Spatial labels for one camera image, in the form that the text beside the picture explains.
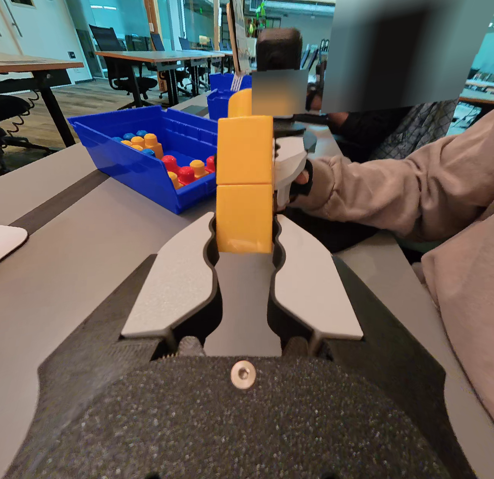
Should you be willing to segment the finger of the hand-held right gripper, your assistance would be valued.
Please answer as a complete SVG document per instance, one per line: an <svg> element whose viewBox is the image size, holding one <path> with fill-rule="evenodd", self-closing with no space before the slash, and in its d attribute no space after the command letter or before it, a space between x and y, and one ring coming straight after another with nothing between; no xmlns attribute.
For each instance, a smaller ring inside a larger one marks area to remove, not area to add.
<svg viewBox="0 0 494 479"><path fill-rule="evenodd" d="M306 169L307 151L301 136L280 137L275 140L273 167L273 209L283 210L291 196L305 191L293 181Z"/></svg>

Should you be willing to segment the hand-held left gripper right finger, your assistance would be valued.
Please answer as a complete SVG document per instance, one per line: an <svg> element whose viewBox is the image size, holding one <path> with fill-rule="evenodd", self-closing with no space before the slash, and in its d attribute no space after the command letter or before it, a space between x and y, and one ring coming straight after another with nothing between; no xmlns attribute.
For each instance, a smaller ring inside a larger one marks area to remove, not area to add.
<svg viewBox="0 0 494 479"><path fill-rule="evenodd" d="M281 341L355 340L363 330L330 251L288 217L274 219L267 321Z"/></svg>

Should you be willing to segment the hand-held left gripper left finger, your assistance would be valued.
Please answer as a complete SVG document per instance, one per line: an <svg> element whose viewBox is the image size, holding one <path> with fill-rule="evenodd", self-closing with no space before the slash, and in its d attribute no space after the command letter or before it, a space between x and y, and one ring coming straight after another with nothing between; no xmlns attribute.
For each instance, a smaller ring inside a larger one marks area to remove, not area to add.
<svg viewBox="0 0 494 479"><path fill-rule="evenodd" d="M215 214L207 212L159 249L121 336L169 338L204 309L212 317L208 306L219 293L218 260Z"/></svg>

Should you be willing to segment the yellow one-stud block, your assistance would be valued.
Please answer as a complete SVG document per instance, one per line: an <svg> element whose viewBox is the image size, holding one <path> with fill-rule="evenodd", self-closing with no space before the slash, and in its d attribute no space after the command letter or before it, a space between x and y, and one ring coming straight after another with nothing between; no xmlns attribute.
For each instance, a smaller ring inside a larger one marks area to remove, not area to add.
<svg viewBox="0 0 494 479"><path fill-rule="evenodd" d="M217 186L272 186L274 155L273 117L253 114L252 89L238 91L218 120Z"/></svg>

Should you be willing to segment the yellow two-stud block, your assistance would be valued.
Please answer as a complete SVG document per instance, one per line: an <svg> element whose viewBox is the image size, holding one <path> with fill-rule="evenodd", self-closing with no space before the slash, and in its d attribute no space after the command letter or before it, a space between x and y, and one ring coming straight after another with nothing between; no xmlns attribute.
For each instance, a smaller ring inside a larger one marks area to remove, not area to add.
<svg viewBox="0 0 494 479"><path fill-rule="evenodd" d="M219 252L272 253L271 184L218 186L215 214Z"/></svg>

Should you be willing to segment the pile of toy bricks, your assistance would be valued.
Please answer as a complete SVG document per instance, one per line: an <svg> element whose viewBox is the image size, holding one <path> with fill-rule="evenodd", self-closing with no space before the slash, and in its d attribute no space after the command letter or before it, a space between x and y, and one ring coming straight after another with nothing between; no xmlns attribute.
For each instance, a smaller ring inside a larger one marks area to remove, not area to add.
<svg viewBox="0 0 494 479"><path fill-rule="evenodd" d="M114 136L112 140L162 161L176 190L215 173L216 170L216 155L209 156L205 162L196 159L188 166L179 166L176 157L164 154L163 146L158 142L157 136L144 130L135 135L126 133L124 137Z"/></svg>

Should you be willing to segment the blue plastic bin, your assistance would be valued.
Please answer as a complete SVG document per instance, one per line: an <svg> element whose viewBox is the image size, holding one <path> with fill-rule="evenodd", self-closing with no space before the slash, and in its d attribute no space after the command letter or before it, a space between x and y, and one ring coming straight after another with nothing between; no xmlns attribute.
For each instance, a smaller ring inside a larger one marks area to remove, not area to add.
<svg viewBox="0 0 494 479"><path fill-rule="evenodd" d="M211 93L207 96L207 107L209 118L218 121L228 116L228 105L230 98L238 91L252 87L252 77L235 74L215 73L209 77Z"/></svg>
<svg viewBox="0 0 494 479"><path fill-rule="evenodd" d="M215 195L215 175L174 189L163 161L115 140L146 130L179 166L216 154L218 122L158 105L68 119L97 169L179 215Z"/></svg>

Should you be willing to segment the green potted plant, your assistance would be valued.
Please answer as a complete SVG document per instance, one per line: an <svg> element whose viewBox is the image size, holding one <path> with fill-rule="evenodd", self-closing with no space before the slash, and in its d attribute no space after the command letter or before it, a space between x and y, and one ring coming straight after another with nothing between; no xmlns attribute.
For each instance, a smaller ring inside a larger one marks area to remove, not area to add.
<svg viewBox="0 0 494 479"><path fill-rule="evenodd" d="M260 31L266 28L266 9L263 0L254 4L256 7L250 7L250 15L245 17L246 35L248 38L257 38Z"/></svg>

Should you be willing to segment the standing banner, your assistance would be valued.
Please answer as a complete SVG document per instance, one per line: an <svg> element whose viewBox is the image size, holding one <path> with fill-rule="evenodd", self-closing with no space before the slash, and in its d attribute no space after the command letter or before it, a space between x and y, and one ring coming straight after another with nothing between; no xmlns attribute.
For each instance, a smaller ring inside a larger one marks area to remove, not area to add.
<svg viewBox="0 0 494 479"><path fill-rule="evenodd" d="M245 35L243 0L229 0L229 3L227 4L227 19L235 74L238 76L250 74L249 50Z"/></svg>

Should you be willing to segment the black office chair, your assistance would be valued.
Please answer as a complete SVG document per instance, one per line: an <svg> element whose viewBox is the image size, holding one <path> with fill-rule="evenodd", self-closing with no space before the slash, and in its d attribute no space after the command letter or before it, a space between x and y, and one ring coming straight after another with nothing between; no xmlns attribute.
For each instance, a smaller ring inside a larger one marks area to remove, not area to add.
<svg viewBox="0 0 494 479"><path fill-rule="evenodd" d="M19 117L21 119L21 124L24 124L23 116L28 115L30 111L30 104L19 97L13 95L1 94L1 122L8 119ZM21 147L24 149L41 149L49 151L44 146L40 146L31 143L27 138L21 136L14 136L19 130L16 129L14 132L6 132L1 128L1 155L4 154L4 149L11 145L15 147Z"/></svg>
<svg viewBox="0 0 494 479"><path fill-rule="evenodd" d="M161 36L158 33L150 33L151 41L153 47L156 51L164 51L164 44ZM177 91L182 93L185 97L192 98L193 93L188 91L186 86L184 86L183 82L190 78L189 73L186 68L179 68L175 71L175 80L177 84Z"/></svg>
<svg viewBox="0 0 494 479"><path fill-rule="evenodd" d="M123 48L113 28L105 28L90 25L93 37L101 52L126 51ZM142 61L125 60L119 57L100 56L107 67L107 77L110 87L115 91L125 91L133 96L133 101L119 108L119 110L152 106L148 102L147 92L157 87L155 79L143 76Z"/></svg>

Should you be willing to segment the wooden top desk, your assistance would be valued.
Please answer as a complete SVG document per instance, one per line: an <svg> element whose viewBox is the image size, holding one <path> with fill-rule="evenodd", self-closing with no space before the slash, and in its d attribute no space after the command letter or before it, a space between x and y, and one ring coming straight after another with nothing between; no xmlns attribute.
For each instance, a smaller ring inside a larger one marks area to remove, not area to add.
<svg viewBox="0 0 494 479"><path fill-rule="evenodd" d="M31 77L1 80L1 94L38 92L55 124L65 147L75 144L67 120L51 88L71 84L67 70L83 68L77 60L56 60L35 56L1 54L1 75L31 73Z"/></svg>
<svg viewBox="0 0 494 479"><path fill-rule="evenodd" d="M233 57L231 50L179 50L179 51L96 51L97 56L105 60L115 59L116 65L126 66L130 69L129 82L130 92L133 94L133 102L123 106L121 109L140 108L150 106L149 102L141 99L139 86L133 71L135 63L152 63L158 72L165 73L165 81L168 88L168 100L170 106L178 104L176 70L180 67L189 67L191 70L192 97L199 94L199 72L200 66L211 64L212 59L220 59L223 66L225 56Z"/></svg>

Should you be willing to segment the white document stand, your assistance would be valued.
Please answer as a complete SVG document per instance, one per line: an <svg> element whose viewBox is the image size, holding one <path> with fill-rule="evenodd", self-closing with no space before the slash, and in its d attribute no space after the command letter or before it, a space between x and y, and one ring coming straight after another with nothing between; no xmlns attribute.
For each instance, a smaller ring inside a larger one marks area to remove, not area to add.
<svg viewBox="0 0 494 479"><path fill-rule="evenodd" d="M1 261L22 247L28 238L28 231L24 228L1 225Z"/></svg>

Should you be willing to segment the wooden post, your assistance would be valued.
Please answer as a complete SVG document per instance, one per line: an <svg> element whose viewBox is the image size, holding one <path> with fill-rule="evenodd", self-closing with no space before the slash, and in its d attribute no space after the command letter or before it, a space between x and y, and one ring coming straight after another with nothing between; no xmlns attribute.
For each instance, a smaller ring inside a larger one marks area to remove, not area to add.
<svg viewBox="0 0 494 479"><path fill-rule="evenodd" d="M161 21L157 0L143 0L151 33L162 35Z"/></svg>

